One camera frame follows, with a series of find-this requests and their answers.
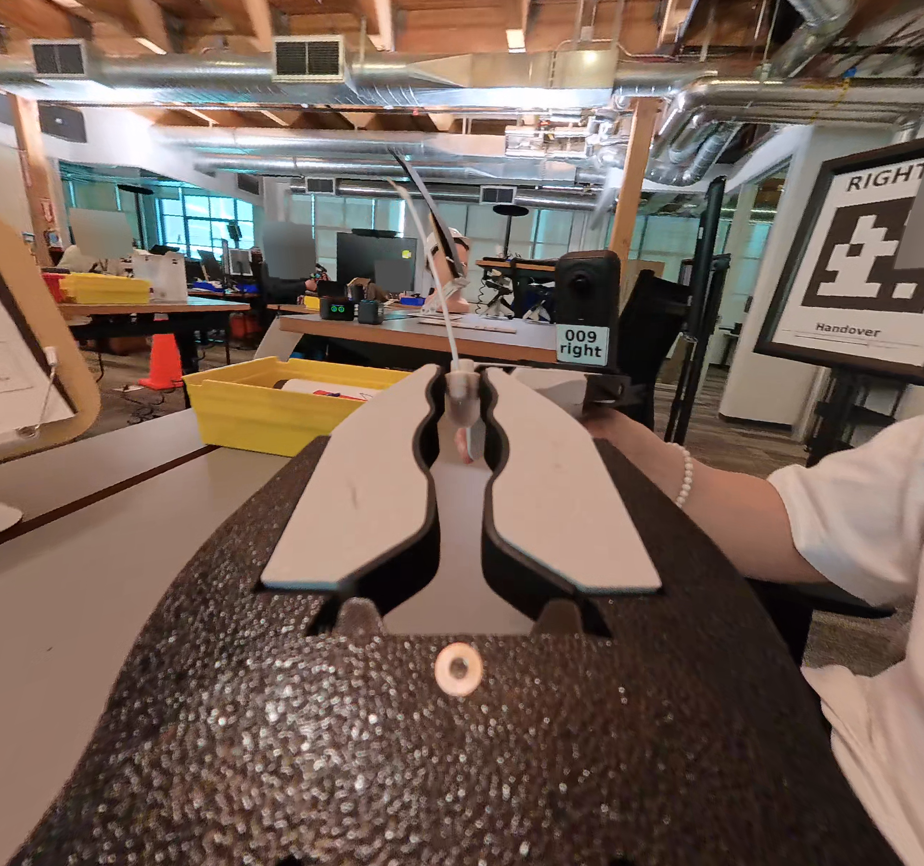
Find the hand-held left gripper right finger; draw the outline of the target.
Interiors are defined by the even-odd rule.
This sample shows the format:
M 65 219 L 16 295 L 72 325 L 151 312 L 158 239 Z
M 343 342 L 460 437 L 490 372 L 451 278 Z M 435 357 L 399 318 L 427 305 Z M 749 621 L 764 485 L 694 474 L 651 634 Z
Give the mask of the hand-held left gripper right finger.
M 554 593 L 657 593 L 659 572 L 588 431 L 521 375 L 482 376 L 491 548 Z

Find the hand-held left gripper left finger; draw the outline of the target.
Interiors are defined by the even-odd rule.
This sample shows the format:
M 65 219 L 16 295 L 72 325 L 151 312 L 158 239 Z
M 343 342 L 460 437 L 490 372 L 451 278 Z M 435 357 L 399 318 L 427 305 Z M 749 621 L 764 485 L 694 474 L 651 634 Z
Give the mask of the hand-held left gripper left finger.
M 345 595 L 433 528 L 441 378 L 439 366 L 424 365 L 334 429 L 260 574 L 262 587 Z

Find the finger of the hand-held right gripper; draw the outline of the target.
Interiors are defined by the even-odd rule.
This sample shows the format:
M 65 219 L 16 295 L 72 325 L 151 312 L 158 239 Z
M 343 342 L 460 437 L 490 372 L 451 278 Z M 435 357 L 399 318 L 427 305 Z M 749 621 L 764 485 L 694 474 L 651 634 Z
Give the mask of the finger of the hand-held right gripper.
M 567 369 L 515 366 L 510 375 L 520 384 L 554 403 L 574 420 L 583 420 L 585 398 L 588 393 L 588 377 L 585 373 Z

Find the white cylinder with black cap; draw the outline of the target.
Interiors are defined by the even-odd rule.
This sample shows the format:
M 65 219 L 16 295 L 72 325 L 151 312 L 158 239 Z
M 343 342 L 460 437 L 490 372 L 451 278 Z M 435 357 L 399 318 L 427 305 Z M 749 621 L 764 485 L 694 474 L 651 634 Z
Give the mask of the white cylinder with black cap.
M 324 398 L 340 398 L 353 401 L 369 401 L 379 394 L 379 389 L 336 384 L 325 380 L 289 378 L 279 380 L 273 388 L 292 393 Z

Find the yellow plastic bin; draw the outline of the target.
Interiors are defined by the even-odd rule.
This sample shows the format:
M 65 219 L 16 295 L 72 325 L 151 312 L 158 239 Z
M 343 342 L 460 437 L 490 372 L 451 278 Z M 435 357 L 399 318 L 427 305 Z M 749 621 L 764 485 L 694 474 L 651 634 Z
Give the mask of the yellow plastic bin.
M 81 306 L 144 306 L 153 296 L 147 280 L 100 273 L 64 275 L 60 290 L 67 304 Z
M 382 391 L 407 374 L 271 356 L 185 375 L 183 381 L 205 445 L 293 457 L 365 402 L 293 393 L 273 388 L 275 382 L 304 378 Z

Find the person's right hand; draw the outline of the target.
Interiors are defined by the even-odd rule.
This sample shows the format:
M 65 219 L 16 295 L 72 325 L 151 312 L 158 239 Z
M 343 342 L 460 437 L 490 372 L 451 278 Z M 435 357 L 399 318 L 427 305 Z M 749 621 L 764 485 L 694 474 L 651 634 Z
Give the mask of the person's right hand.
M 624 413 L 596 409 L 585 414 L 581 421 L 591 436 L 618 449 L 646 475 L 666 473 L 672 477 L 683 473 L 686 457 L 682 449 L 665 442 Z

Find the black tripod stand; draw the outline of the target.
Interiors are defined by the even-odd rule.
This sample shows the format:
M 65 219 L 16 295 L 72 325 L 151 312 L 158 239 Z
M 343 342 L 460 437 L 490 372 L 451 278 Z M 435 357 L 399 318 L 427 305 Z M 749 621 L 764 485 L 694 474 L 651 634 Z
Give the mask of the black tripod stand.
M 725 176 L 715 177 L 706 191 L 706 205 L 699 219 L 698 237 L 690 269 L 689 306 L 682 334 L 683 340 L 687 343 L 687 350 L 664 435 L 666 442 L 680 446 L 686 442 L 687 429 L 699 388 L 699 377 L 709 344 L 706 322 L 713 274 L 712 260 L 725 184 Z

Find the grey desk with wooden edge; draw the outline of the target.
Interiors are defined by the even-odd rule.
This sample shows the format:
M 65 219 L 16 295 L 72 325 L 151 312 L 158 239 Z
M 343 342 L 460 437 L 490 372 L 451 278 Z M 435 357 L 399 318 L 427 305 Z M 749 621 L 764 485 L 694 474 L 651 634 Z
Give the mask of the grey desk with wooden edge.
M 282 306 L 276 318 L 282 331 L 336 341 L 399 347 L 426 352 L 451 352 L 450 341 L 463 358 L 514 364 L 557 364 L 556 328 L 530 321 L 493 321 L 463 316 L 444 326 L 426 318 L 385 320 L 380 325 L 326 320 L 315 314 L 298 314 L 294 306 Z

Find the black television screen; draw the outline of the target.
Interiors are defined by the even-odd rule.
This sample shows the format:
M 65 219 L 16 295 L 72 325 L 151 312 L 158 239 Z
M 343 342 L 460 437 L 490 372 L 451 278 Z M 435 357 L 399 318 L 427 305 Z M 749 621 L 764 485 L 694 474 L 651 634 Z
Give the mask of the black television screen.
M 346 297 L 359 300 L 352 284 L 373 283 L 388 295 L 415 291 L 418 241 L 340 232 L 336 237 L 336 275 Z

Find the orange traffic cone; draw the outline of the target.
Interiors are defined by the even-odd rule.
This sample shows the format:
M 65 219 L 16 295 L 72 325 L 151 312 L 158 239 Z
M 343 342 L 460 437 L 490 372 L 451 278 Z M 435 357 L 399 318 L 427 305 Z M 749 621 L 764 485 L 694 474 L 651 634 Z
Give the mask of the orange traffic cone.
M 178 341 L 171 333 L 152 337 L 149 373 L 138 380 L 141 387 L 154 391 L 172 391 L 184 387 Z

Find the framed marker poster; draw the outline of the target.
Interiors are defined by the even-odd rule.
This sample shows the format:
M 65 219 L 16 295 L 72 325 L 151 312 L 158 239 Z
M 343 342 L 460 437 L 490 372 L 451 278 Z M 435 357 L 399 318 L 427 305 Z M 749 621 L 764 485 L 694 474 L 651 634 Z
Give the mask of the framed marker poster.
M 826 160 L 756 354 L 921 386 L 923 141 Z

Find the instruction sheet board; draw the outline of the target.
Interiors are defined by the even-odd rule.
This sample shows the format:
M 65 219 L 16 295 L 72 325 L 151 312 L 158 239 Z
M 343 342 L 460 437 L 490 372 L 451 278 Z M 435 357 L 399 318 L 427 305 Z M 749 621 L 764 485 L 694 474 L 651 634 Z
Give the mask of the instruction sheet board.
M 26 244 L 1 222 L 1 459 L 69 443 L 100 391 Z

